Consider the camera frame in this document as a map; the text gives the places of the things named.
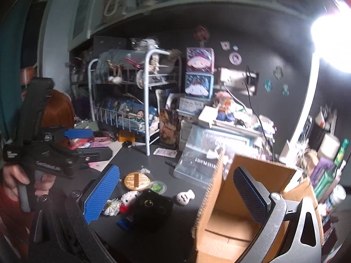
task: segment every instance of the lamp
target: lamp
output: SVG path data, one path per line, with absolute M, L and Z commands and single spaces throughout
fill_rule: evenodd
M 351 73 L 351 10 L 340 6 L 340 12 L 318 18 L 311 27 L 318 55 L 336 69 Z
M 315 52 L 312 55 L 310 78 L 298 123 L 290 142 L 286 142 L 279 157 L 283 163 L 294 165 L 297 154 L 295 146 L 315 95 L 320 58 L 342 72 L 351 73 L 351 9 L 340 3 L 339 10 L 338 13 L 319 17 L 311 26 Z

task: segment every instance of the can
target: can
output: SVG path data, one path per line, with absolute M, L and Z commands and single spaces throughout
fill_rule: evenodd
M 330 196 L 325 201 L 327 214 L 331 213 L 346 198 L 343 186 L 336 185 Z

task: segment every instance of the black cat plush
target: black cat plush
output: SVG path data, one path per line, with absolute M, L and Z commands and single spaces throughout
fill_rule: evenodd
M 156 230 L 164 224 L 173 210 L 172 198 L 146 189 L 136 199 L 132 212 L 134 224 L 147 230 Z

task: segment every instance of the teal curtain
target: teal curtain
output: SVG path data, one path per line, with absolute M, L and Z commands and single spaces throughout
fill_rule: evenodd
M 14 139 L 20 111 L 22 37 L 32 0 L 17 0 L 0 25 L 0 131 Z

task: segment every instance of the orange box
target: orange box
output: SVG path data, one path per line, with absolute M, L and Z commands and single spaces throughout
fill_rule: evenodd
M 241 155 L 235 156 L 228 177 L 223 180 L 221 157 L 193 228 L 196 263 L 236 262 L 261 228 L 260 224 L 252 220 L 233 184 L 233 173 L 237 167 L 245 167 L 252 177 L 261 182 L 270 193 L 278 192 L 285 200 L 301 201 L 304 197 L 311 198 L 323 244 L 322 219 L 316 210 L 318 202 L 309 180 L 284 193 L 284 188 L 295 173 L 294 169 L 279 163 L 261 161 Z M 264 262 L 269 262 L 276 257 L 287 228 L 288 222 L 283 222 Z
M 119 142 L 124 142 L 124 141 L 135 142 L 135 133 L 130 132 L 128 130 L 120 130 L 118 133 L 118 141 Z

